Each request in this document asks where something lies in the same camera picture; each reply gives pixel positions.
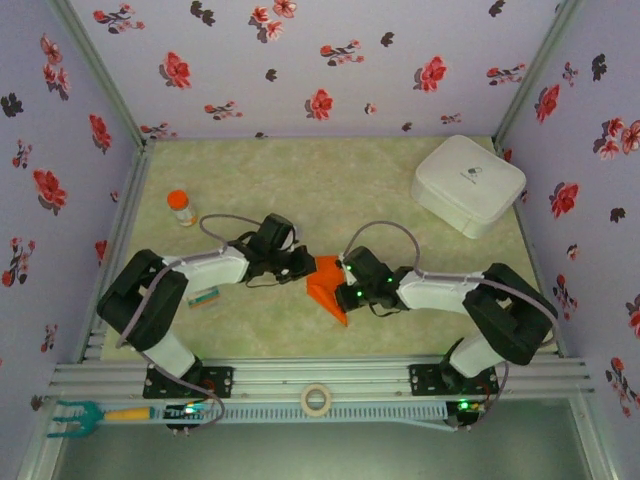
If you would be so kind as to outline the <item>orange cloth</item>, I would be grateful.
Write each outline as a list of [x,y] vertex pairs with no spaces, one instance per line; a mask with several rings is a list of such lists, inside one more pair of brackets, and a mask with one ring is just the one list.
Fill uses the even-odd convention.
[[331,314],[344,327],[348,326],[346,313],[336,300],[336,289],[345,282],[345,274],[339,266],[339,257],[318,256],[316,271],[306,277],[306,292],[317,304]]

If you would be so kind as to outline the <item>white square zip case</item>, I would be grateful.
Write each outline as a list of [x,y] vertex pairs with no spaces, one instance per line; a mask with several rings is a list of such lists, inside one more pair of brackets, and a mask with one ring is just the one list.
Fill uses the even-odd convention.
[[478,239],[512,206],[526,185],[517,167],[470,138],[447,138],[416,168],[412,198],[470,239]]

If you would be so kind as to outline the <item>teal and white small packet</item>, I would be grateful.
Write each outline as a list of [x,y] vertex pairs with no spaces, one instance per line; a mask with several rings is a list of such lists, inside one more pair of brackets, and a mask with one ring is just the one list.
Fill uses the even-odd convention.
[[217,286],[190,293],[186,297],[189,309],[201,309],[208,307],[220,299],[220,291]]

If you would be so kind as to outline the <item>orange capped small bottle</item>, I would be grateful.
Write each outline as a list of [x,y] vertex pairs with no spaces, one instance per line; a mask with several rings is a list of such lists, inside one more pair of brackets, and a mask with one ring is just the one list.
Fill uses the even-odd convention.
[[190,227],[198,222],[198,217],[184,190],[172,190],[167,194],[167,205],[181,226]]

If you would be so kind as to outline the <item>white tape roll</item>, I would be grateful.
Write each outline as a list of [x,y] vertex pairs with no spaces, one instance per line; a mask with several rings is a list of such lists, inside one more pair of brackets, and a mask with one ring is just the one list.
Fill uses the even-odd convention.
[[[312,398],[315,395],[321,397],[321,404],[314,406]],[[323,384],[312,383],[307,385],[301,392],[300,405],[303,412],[311,418],[320,418],[325,416],[331,409],[333,397],[331,391]]]

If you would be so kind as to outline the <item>aluminium mounting rail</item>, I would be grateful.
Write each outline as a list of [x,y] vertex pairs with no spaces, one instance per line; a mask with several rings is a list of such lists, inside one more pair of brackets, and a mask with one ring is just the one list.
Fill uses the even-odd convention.
[[[293,402],[312,384],[326,387],[338,402],[408,401],[419,383],[414,364],[434,363],[431,356],[361,359],[238,359],[211,360],[232,373],[220,386],[204,384],[228,394],[236,403]],[[140,400],[148,367],[140,362],[87,361],[55,367],[46,394],[89,400]],[[541,354],[527,366],[497,366],[491,379],[506,382],[505,400],[570,398],[595,391],[595,383],[579,358]]]

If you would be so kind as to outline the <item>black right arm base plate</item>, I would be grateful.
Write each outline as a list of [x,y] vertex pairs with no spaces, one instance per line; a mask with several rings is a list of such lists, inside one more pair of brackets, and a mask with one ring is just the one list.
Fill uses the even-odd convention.
[[494,368],[465,377],[453,367],[440,364],[411,364],[408,381],[412,396],[491,396],[499,391]]

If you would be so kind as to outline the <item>aluminium side rail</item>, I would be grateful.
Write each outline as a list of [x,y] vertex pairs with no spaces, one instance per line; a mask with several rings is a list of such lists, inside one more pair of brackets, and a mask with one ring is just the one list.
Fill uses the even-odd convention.
[[[519,226],[522,239],[523,239],[523,242],[527,251],[527,255],[529,258],[529,262],[534,274],[536,286],[538,287],[539,292],[545,297],[545,299],[552,306],[556,307],[557,304],[556,304],[555,298],[550,295],[550,290],[548,289],[547,282],[542,273],[536,247],[532,240],[529,225],[524,215],[525,202],[523,201],[523,199],[528,194],[527,188],[528,186],[525,186],[523,191],[518,195],[517,199],[514,201],[513,210],[518,222],[518,226]],[[562,335],[561,325],[559,323],[559,320],[556,320],[554,323],[552,337],[554,339],[553,344],[545,347],[544,351],[546,353],[553,351],[554,354],[560,358],[568,358],[569,354],[567,353],[566,342],[564,341],[564,338]]]
[[120,194],[116,216],[107,239],[107,247],[98,279],[89,300],[85,320],[75,347],[72,363],[95,363],[102,350],[110,326],[98,315],[99,300],[106,293],[127,262],[127,251],[134,223],[151,165],[155,144],[147,142],[133,157],[132,167]]

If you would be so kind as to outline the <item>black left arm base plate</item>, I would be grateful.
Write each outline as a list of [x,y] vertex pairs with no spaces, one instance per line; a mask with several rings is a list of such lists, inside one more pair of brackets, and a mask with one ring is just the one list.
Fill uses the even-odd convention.
[[[231,396],[234,369],[228,366],[192,368],[184,377],[190,384],[215,393],[221,399]],[[205,395],[167,378],[155,368],[148,368],[143,385],[145,399],[204,398]]]

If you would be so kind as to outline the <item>aluminium corner post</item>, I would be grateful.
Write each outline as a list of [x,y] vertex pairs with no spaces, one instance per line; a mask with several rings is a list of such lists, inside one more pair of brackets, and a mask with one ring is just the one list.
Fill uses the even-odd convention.
[[528,95],[544,73],[554,52],[562,44],[566,32],[569,30],[577,13],[585,3],[586,0],[558,0],[554,20],[528,67],[521,85],[518,87],[513,100],[509,104],[497,131],[491,137],[492,144],[496,151],[502,148],[502,143],[523,109]]
[[140,152],[144,152],[148,145],[148,141],[139,131],[139,127],[136,125],[134,117],[126,104],[124,97],[109,73],[96,46],[90,39],[90,36],[72,6],[71,1],[45,0],[45,2],[54,12],[72,42],[79,50],[84,63],[90,69],[94,79],[106,95],[109,105],[116,112],[121,124],[125,127],[129,136],[136,144],[137,149]]

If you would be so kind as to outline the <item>aluminium frame leg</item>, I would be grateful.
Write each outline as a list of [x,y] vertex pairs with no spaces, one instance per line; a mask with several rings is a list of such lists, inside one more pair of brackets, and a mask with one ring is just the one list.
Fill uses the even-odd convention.
[[569,399],[569,403],[590,479],[619,480],[591,396],[578,392]]
[[16,480],[53,480],[63,439],[48,434],[65,433],[66,427],[54,420],[64,416],[65,409],[55,398],[48,399],[37,411],[37,423]]

